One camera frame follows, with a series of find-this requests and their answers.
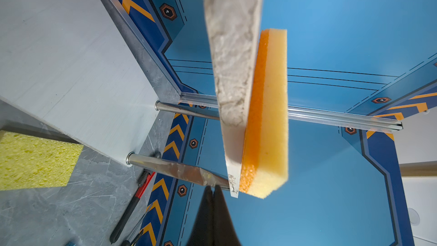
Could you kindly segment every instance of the metal bar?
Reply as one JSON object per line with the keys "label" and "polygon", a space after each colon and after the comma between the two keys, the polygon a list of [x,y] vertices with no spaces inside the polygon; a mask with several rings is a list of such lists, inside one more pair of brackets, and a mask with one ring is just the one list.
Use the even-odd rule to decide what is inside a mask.
{"label": "metal bar", "polygon": [[219,185],[222,189],[229,191],[227,178],[200,167],[135,153],[131,153],[127,156],[126,163],[202,186],[210,185],[214,187],[215,185]]}
{"label": "metal bar", "polygon": [[202,109],[199,107],[188,107],[183,105],[174,105],[171,103],[157,101],[155,104],[156,110],[175,112],[194,117],[202,117],[213,120],[220,120],[219,112],[214,110]]}
{"label": "metal bar", "polygon": [[[206,107],[217,107],[216,96],[212,95],[182,92],[180,101]],[[304,107],[288,106],[288,118],[385,133],[393,133],[402,129],[402,122],[399,120]]]}

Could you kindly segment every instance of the chevron stripe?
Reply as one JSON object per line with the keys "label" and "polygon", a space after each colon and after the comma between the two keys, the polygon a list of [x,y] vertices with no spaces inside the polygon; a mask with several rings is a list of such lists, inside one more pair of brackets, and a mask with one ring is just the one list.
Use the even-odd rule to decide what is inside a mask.
{"label": "chevron stripe", "polygon": [[175,132],[175,131],[178,131],[178,132],[179,132],[180,138],[183,140],[183,138],[185,137],[185,135],[183,134],[182,129],[180,128],[180,125],[177,125],[177,126],[175,126],[174,128],[170,129],[170,133],[169,133],[169,135],[172,134],[172,133]]}
{"label": "chevron stripe", "polygon": [[369,139],[373,134],[375,134],[375,131],[367,131],[366,132],[367,139]]}
{"label": "chevron stripe", "polygon": [[424,111],[427,111],[427,110],[428,110],[427,103],[424,103],[424,102],[414,103],[414,104],[411,104],[411,105],[404,105],[404,106],[390,107],[389,110],[400,109],[400,108],[407,108],[407,107],[417,107],[417,110],[418,110],[419,112],[424,112]]}
{"label": "chevron stripe", "polygon": [[161,207],[160,207],[160,204],[159,204],[158,200],[155,200],[152,203],[152,205],[150,206],[150,210],[152,210],[153,208],[156,209],[156,213],[158,214],[158,217],[160,219],[160,223],[162,223],[163,222],[163,213],[161,211]]}
{"label": "chevron stripe", "polygon": [[164,152],[169,150],[170,148],[173,148],[174,153],[176,154],[176,157],[179,159],[179,150],[178,147],[176,146],[176,143],[174,141],[172,141],[170,144],[168,144],[165,148],[164,148]]}
{"label": "chevron stripe", "polygon": [[390,139],[395,140],[395,136],[393,136],[393,134],[385,133],[385,135],[387,135]]}
{"label": "chevron stripe", "polygon": [[159,187],[163,188],[165,198],[168,200],[169,193],[168,193],[167,185],[165,184],[164,179],[161,179],[159,182],[157,182],[153,185],[152,192],[155,191],[156,189],[158,189]]}
{"label": "chevron stripe", "polygon": [[146,234],[146,232],[149,232],[150,235],[150,241],[152,242],[153,246],[156,246],[156,237],[155,237],[155,233],[153,232],[153,228],[152,228],[152,223],[150,222],[148,225],[146,225],[143,229],[141,229],[141,231],[143,235]]}
{"label": "chevron stripe", "polygon": [[[176,114],[174,115],[174,118],[173,118],[173,119],[176,119],[179,115],[180,115],[180,113],[176,113]],[[182,116],[183,116],[183,118],[185,119],[185,122],[188,123],[188,116],[185,115],[185,114],[182,114]]]}
{"label": "chevron stripe", "polygon": [[413,100],[413,99],[420,99],[420,98],[426,98],[426,97],[431,97],[431,96],[437,96],[437,92],[434,92],[434,93],[428,93],[428,94],[422,94],[422,95],[416,95],[416,96],[410,98],[410,100]]}
{"label": "chevron stripe", "polygon": [[382,114],[382,115],[375,115],[375,117],[388,117],[388,116],[395,116],[396,120],[403,120],[404,115],[402,112],[396,112],[396,113],[390,113],[390,114]]}
{"label": "chevron stripe", "polygon": [[123,0],[122,1],[122,5],[123,8],[126,10],[126,12],[129,14],[131,7],[134,8],[135,10],[139,11],[140,13],[142,13],[145,17],[147,17],[148,19],[152,20],[153,22],[155,22],[155,20],[153,19],[152,15],[146,11],[145,9],[141,8],[137,3],[135,3],[132,0]]}

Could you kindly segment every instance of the sponge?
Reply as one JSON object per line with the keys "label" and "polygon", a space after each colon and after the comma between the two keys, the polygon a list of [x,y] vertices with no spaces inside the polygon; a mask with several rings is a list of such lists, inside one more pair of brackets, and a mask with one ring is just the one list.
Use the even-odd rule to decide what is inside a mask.
{"label": "sponge", "polygon": [[66,186],[83,147],[0,131],[0,190]]}
{"label": "sponge", "polygon": [[261,33],[239,190],[265,198],[288,180],[287,30]]}

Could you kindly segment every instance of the metal rail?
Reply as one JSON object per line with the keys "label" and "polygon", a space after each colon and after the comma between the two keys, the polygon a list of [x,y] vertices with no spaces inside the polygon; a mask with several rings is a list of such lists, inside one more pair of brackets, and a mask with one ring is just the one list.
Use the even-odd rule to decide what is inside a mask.
{"label": "metal rail", "polygon": [[[180,95],[180,101],[183,103],[204,107],[218,107],[216,96],[205,94],[182,92]],[[345,128],[355,128],[385,133],[393,133],[402,129],[402,122],[399,120],[304,107],[288,106],[288,118],[291,120],[323,123]]]}

